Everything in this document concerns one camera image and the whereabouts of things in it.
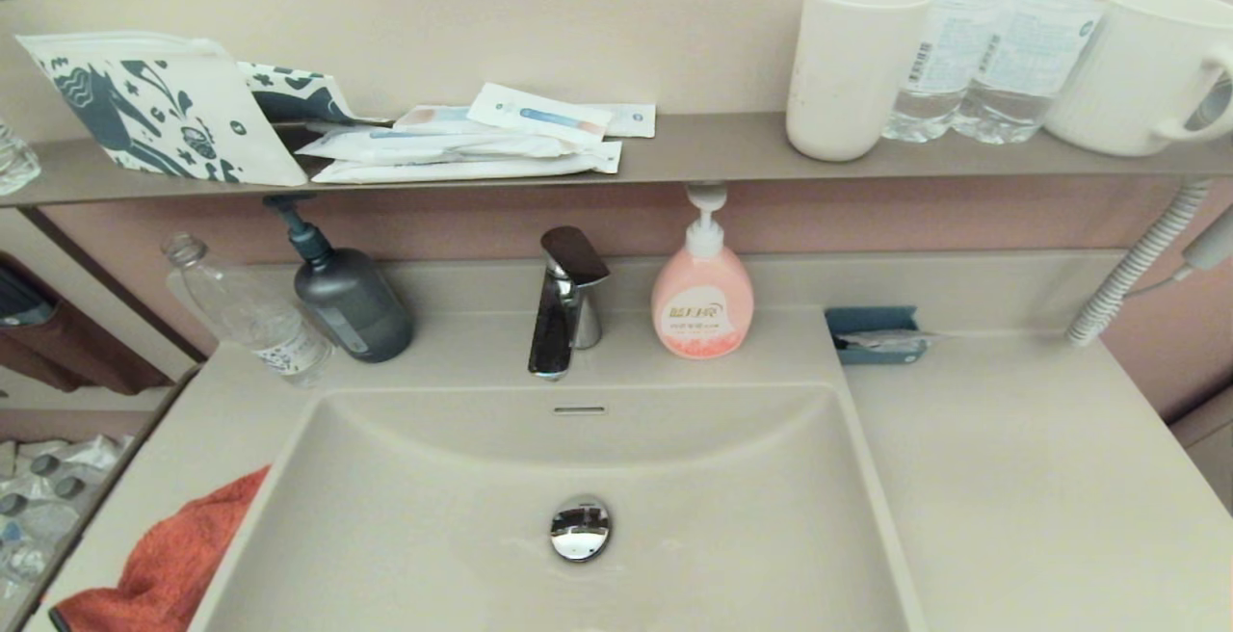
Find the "chrome sink faucet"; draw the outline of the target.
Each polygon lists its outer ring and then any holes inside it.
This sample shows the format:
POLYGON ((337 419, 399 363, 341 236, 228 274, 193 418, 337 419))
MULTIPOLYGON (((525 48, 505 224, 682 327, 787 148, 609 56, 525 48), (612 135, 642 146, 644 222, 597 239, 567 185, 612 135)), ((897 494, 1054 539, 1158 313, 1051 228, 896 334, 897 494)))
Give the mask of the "chrome sink faucet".
POLYGON ((539 379, 559 382, 568 373, 573 352, 600 341, 602 324, 591 290, 612 271, 576 225, 549 229, 540 246, 545 266, 526 370, 539 379))

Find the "orange towel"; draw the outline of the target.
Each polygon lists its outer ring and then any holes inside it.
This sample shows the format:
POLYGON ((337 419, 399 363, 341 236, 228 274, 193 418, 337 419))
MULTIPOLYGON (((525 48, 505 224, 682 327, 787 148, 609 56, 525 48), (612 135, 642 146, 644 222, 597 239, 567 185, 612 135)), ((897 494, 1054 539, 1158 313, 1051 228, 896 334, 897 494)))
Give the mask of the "orange towel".
POLYGON ((49 609, 55 632, 187 632, 269 471, 252 471, 150 526, 117 584, 49 609))

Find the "white sachet blue logo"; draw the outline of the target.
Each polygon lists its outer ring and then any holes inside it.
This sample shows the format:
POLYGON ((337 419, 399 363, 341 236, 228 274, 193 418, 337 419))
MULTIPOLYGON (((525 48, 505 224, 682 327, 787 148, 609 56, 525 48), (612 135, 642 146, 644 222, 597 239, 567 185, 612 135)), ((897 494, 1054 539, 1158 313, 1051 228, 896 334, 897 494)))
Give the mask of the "white sachet blue logo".
POLYGON ((657 106, 655 103, 584 103, 584 108, 612 115, 605 128, 607 139, 653 139, 657 106))

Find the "long white plastic packet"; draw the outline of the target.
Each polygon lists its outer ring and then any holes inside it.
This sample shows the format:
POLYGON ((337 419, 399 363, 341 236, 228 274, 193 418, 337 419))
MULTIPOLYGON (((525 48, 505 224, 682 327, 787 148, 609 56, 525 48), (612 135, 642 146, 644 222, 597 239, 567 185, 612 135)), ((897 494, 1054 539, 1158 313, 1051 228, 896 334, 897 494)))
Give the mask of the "long white plastic packet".
POLYGON ((616 174, 620 159, 621 142, 608 140, 556 158, 512 156, 494 161, 383 164, 383 166, 333 161, 318 171, 311 181, 328 185, 432 184, 432 181, 555 177, 582 172, 616 174))

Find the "white sachet pink print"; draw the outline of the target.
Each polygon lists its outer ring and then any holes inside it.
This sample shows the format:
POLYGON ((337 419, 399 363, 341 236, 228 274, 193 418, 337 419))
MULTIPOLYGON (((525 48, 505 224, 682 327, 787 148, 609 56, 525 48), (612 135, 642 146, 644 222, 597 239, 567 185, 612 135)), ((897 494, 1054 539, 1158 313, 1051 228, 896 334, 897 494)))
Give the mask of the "white sachet pink print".
POLYGON ((499 133, 502 128, 469 118, 469 106, 419 105, 397 118, 391 128, 413 136, 471 136, 499 133))

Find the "blue soap holder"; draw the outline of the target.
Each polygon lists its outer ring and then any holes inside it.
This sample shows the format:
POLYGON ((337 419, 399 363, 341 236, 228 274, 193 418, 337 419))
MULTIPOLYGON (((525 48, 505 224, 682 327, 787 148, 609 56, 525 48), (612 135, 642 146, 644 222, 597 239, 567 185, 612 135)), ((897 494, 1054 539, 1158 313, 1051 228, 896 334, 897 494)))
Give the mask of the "blue soap holder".
POLYGON ((928 342, 919 330, 915 306, 862 306, 832 307, 825 310, 829 333, 832 334, 836 354, 845 367, 868 367, 868 365, 907 365, 915 363, 928 351, 928 342), (862 347, 850 342, 851 336, 873 334, 887 330, 906 330, 910 333, 906 342, 891 342, 889 350, 880 347, 862 347))

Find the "silver sachet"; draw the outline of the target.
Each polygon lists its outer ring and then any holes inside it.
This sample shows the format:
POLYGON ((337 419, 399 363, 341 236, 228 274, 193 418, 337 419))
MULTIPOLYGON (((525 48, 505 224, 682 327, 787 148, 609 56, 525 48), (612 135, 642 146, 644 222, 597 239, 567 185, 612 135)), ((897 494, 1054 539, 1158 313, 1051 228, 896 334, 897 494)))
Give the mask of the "silver sachet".
POLYGON ((916 329, 850 330, 835 334, 842 350, 877 355, 920 355, 946 334, 916 329))

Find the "empty clear plastic bottle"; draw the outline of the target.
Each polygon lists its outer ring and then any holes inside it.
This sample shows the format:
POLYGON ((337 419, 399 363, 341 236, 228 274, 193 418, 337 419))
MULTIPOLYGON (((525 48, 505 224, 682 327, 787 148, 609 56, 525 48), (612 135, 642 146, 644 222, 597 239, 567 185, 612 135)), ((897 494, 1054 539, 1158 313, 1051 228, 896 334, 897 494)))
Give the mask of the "empty clear plastic bottle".
POLYGON ((248 269, 216 257, 206 241, 187 232, 166 237, 162 253, 187 302, 216 338, 247 347, 291 386, 316 386, 326 375, 333 342, 248 269))

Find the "small white blue patterned pouch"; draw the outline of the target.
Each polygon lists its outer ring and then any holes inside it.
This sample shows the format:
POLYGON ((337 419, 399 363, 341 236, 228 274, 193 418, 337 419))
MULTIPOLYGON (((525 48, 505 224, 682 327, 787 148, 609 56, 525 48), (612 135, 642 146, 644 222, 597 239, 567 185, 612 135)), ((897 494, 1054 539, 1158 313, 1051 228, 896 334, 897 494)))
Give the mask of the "small white blue patterned pouch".
POLYGON ((334 76, 264 63, 239 62, 237 67, 269 122, 388 124, 392 121, 354 113, 334 76))

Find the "large white blue patterned pouch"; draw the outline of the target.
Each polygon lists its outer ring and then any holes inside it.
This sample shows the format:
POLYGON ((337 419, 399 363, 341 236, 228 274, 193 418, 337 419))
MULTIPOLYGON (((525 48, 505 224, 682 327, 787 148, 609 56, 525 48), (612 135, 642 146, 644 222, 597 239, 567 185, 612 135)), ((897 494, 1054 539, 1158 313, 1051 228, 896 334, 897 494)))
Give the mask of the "large white blue patterned pouch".
POLYGON ((137 31, 16 39, 125 170, 264 187, 308 181, 212 39, 137 31))

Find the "grey hair dryer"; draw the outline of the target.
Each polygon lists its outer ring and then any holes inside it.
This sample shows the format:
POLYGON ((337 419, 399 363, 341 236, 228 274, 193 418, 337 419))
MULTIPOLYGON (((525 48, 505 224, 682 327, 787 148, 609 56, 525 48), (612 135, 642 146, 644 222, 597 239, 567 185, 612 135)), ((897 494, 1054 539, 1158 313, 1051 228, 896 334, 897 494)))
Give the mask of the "grey hair dryer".
POLYGON ((1166 288, 1174 282, 1180 282, 1196 271, 1211 271, 1219 266, 1219 262, 1233 257, 1233 203, 1231 203, 1219 218, 1208 224, 1203 232, 1194 237, 1181 251, 1182 264, 1171 276, 1145 286, 1145 288, 1131 291, 1123 299, 1133 299, 1150 291, 1166 288))

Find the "black bin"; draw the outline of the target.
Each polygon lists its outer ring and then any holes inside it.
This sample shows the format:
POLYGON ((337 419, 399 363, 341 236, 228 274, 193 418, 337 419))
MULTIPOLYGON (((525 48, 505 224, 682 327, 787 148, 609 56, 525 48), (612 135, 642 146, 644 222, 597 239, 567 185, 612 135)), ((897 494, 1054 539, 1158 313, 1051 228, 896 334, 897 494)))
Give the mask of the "black bin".
POLYGON ((43 325, 58 306, 17 264, 0 255, 0 328, 43 325))

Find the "plastic wrapped water bottle pack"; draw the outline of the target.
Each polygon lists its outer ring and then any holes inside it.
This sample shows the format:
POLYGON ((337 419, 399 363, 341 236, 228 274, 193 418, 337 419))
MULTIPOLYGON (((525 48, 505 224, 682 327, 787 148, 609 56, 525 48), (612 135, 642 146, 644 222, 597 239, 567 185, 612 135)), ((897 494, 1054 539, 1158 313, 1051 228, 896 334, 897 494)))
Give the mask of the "plastic wrapped water bottle pack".
POLYGON ((0 440, 0 627, 16 616, 133 439, 0 440))

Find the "clear drinking glass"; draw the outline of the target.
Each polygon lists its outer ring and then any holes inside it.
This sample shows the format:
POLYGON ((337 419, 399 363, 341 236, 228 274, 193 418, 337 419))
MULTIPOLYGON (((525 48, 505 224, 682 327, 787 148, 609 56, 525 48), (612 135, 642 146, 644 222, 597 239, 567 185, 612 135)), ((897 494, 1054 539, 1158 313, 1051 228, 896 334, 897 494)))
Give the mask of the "clear drinking glass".
POLYGON ((0 197, 21 192, 41 175, 35 150, 0 118, 0 197))

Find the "grey wall shelf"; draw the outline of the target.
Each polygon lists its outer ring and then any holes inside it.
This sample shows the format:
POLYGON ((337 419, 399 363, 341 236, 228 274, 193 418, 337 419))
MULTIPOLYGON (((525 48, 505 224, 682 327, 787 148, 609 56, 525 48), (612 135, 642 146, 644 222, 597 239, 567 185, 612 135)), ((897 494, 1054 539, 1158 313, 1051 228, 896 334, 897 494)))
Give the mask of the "grey wall shelf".
MULTIPOLYGON (((92 140, 49 142, 37 145, 36 153, 42 174, 18 192, 2 195, 0 209, 280 193, 280 188, 263 185, 121 170, 92 140)), ((1145 158, 1121 158, 1068 145, 1048 133, 1017 145, 984 145, 951 133, 924 145, 880 140, 854 161, 835 164, 815 161, 793 149, 780 113, 665 115, 658 117, 653 139, 621 142, 616 174, 572 174, 561 184, 1022 175, 1233 177, 1233 140, 1179 144, 1145 158)))

